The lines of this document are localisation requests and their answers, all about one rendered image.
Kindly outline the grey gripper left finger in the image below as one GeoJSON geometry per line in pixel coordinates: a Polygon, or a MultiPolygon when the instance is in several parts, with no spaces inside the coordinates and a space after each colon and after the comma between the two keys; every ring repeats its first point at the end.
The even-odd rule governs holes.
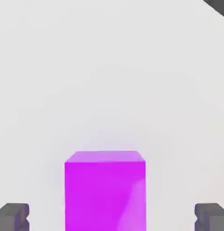
{"type": "Polygon", "coordinates": [[[29,205],[6,203],[0,209],[0,231],[29,231],[29,205]]]}

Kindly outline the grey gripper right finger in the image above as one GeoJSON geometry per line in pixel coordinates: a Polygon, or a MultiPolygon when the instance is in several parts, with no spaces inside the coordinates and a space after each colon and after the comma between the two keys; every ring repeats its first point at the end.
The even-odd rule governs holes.
{"type": "Polygon", "coordinates": [[[195,231],[224,231],[224,208],[217,203],[195,205],[195,231]]]}

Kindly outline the small magenta cube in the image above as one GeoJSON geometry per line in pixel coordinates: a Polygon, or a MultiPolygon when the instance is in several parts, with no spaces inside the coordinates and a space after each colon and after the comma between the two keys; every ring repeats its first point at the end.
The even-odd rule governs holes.
{"type": "Polygon", "coordinates": [[[147,231],[145,160],[78,151],[65,162],[65,231],[147,231]]]}

